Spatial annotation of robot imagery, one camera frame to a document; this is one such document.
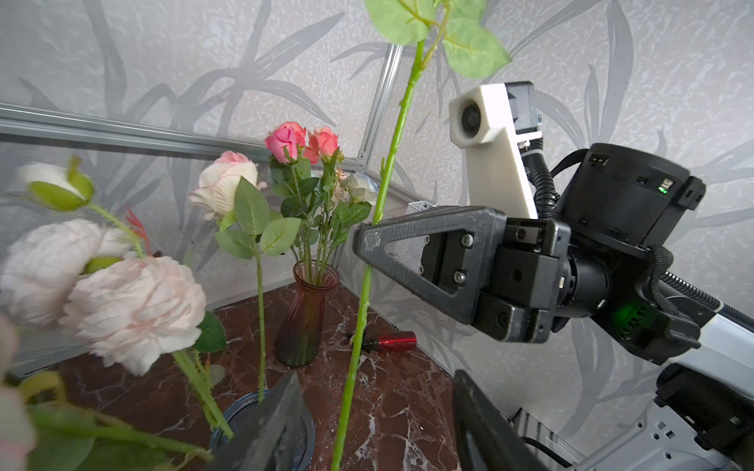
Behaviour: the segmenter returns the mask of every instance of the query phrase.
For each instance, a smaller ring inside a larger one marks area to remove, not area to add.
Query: glass vase
[[[325,300],[327,294],[340,283],[338,272],[329,265],[326,267],[322,286],[307,283],[304,269],[303,261],[293,266],[298,289],[275,338],[275,356],[291,368],[307,365],[317,356],[322,337]]]

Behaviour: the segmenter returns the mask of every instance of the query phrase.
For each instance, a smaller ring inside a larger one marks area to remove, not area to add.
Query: white flower
[[[13,326],[0,316],[0,376],[5,376],[17,345],[18,337]],[[0,469],[26,469],[26,455],[36,443],[34,427],[25,410],[18,391],[3,387],[0,382]]]
[[[366,201],[374,205],[377,203],[377,185],[366,175],[361,172],[352,173],[343,182],[343,188],[351,194],[351,199],[359,203]]]
[[[161,354],[196,342],[206,305],[185,265],[170,257],[129,258],[76,283],[60,324],[105,366],[122,363],[144,375]]]
[[[94,195],[94,185],[88,176],[78,171],[80,160],[74,157],[71,168],[32,162],[18,170],[32,199],[56,211],[74,211],[84,206]]]
[[[43,225],[8,248],[0,273],[0,305],[19,323],[48,325],[93,257],[121,257],[131,248],[120,229],[73,219]]]
[[[207,221],[216,213],[222,217],[235,208],[235,191],[241,177],[260,190],[267,186],[264,182],[257,184],[255,163],[243,154],[225,151],[199,175],[199,188],[188,194],[188,200],[207,211]]]

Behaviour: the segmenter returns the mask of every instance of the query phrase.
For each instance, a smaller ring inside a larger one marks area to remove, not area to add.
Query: flower bud
[[[52,164],[32,162],[21,167],[19,177],[34,200],[51,210],[75,211],[94,196],[94,184],[78,171],[79,158],[74,156],[68,169]]]

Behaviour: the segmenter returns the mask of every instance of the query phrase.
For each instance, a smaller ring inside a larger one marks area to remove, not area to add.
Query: flower stem
[[[135,232],[133,232],[128,226],[123,224],[123,222],[113,216],[108,210],[101,207],[99,204],[95,203],[89,203],[87,204],[90,210],[94,211],[95,213],[98,213],[103,218],[107,219],[111,223],[115,224],[115,226],[119,229],[121,229],[123,232],[128,234],[131,237],[131,240],[133,241],[133,247],[136,249],[136,254],[139,256],[139,258],[144,258],[144,251],[141,247],[141,242],[139,241],[139,236],[136,235]]]
[[[262,254],[254,242],[254,255],[256,258],[256,306],[259,310],[259,404],[265,398],[265,373],[267,352],[265,350],[265,290],[262,286]]]
[[[136,430],[126,427],[88,425],[85,422],[76,419],[63,421],[59,414],[45,414],[43,411],[34,407],[27,408],[27,411],[34,422],[34,425],[38,428],[55,430],[70,435],[90,436],[102,439],[119,440],[122,442],[135,442],[152,448],[161,448],[163,450],[175,451],[178,453],[195,454],[205,461],[212,460],[212,453],[209,450],[189,443],[165,439],[161,436],[152,435],[151,433],[137,432]]]
[[[438,40],[443,31],[438,33]],[[383,212],[385,211],[385,201],[388,198],[388,186],[393,176],[393,167],[395,167],[395,156],[398,152],[398,145],[400,144],[401,137],[403,136],[403,127],[406,125],[406,117],[409,114],[409,108],[411,107],[411,100],[414,95],[414,88],[418,83],[421,73],[424,69],[422,65],[422,54],[424,52],[424,41],[420,41],[416,45],[416,57],[414,57],[414,63],[411,68],[411,75],[409,76],[409,83],[406,85],[406,92],[403,94],[403,100],[400,102],[400,113],[398,114],[398,121],[395,124],[395,131],[393,132],[393,140],[390,144],[390,153],[388,159],[385,161],[385,167],[380,175],[381,184],[379,187],[379,195],[377,196],[377,204],[375,205],[375,215],[372,220],[373,224],[378,224],[382,220]],[[424,61],[427,62],[434,50],[428,52]],[[356,386],[356,373],[359,368],[359,358],[361,357],[361,342],[364,336],[364,327],[366,327],[366,312],[369,310],[369,289],[372,285],[372,266],[367,265],[364,268],[364,280],[361,284],[361,299],[359,300],[359,314],[356,320],[356,332],[354,333],[354,349],[351,351],[351,364],[348,367],[348,376],[345,380],[345,388],[343,390],[343,406],[340,411],[340,421],[338,423],[338,434],[335,439],[335,448],[333,449],[333,462],[330,467],[330,471],[339,471],[340,462],[343,458],[343,447],[345,445],[345,435],[348,431],[348,416],[351,413],[351,401],[354,398],[354,388]]]
[[[215,402],[215,398],[212,397],[210,382],[207,380],[207,376],[201,371],[201,365],[198,365],[186,350],[177,350],[172,354],[176,365],[186,375],[188,382],[191,383],[194,392],[198,396],[210,427],[220,428],[228,439],[232,439],[234,435],[233,430],[222,415],[217,402]]]

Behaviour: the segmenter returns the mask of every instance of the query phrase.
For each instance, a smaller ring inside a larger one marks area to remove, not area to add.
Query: peach rose
[[[313,133],[309,133],[309,146],[304,149],[304,157],[313,164],[322,158],[330,158],[338,148],[338,135],[325,126]]]

